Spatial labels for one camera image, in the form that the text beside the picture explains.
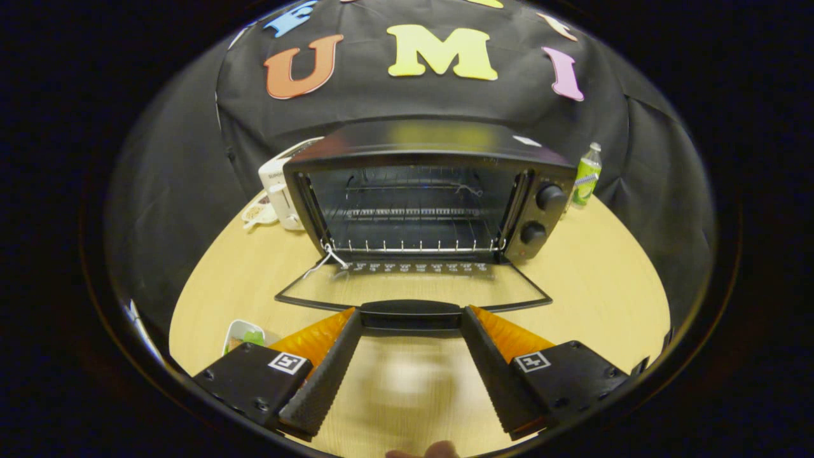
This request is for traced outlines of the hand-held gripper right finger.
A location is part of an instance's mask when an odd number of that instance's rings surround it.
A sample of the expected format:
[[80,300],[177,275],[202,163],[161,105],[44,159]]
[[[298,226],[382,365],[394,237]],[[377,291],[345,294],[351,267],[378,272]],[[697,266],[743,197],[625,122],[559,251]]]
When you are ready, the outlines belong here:
[[474,305],[462,308],[460,334],[512,440],[599,409],[649,363],[623,370],[580,341],[553,345]]

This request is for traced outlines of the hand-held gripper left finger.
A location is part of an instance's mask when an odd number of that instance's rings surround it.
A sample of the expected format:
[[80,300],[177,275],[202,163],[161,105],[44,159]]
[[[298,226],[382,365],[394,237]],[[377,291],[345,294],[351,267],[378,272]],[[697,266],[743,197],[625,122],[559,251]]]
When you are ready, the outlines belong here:
[[193,377],[253,423],[310,441],[322,427],[361,338],[351,307],[271,346],[244,342]]

